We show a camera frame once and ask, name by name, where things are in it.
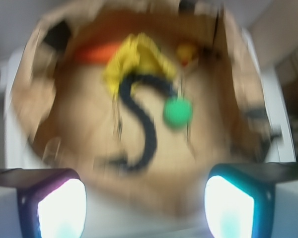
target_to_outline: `black tape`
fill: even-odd
[[[71,36],[71,29],[63,20],[47,32],[43,42],[51,46],[55,51],[63,53]]]
[[[195,0],[181,0],[179,3],[179,12],[194,12]]]

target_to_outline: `green ball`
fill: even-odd
[[[192,105],[184,98],[170,98],[164,104],[163,118],[172,128],[186,126],[192,120]]]

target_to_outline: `yellow cloth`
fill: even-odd
[[[114,97],[118,95],[121,81],[131,72],[160,75],[168,80],[176,76],[176,68],[144,33],[129,35],[105,68],[103,77]]]

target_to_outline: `led light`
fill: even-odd
[[[38,203],[42,238],[78,238],[86,218],[86,191],[78,179],[70,179]]]
[[[206,184],[205,213],[215,238],[252,237],[254,198],[221,176]]]

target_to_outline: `white wall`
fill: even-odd
[[[0,58],[26,44],[40,16],[66,0],[0,0]]]
[[[239,25],[249,27],[273,0],[203,0],[216,6],[224,5],[230,10]]]
[[[0,0],[0,58],[26,44],[40,15],[67,0]],[[230,9],[242,26],[250,26],[272,0],[204,0]]]
[[[298,0],[274,0],[250,33],[260,67],[279,63],[298,47]]]

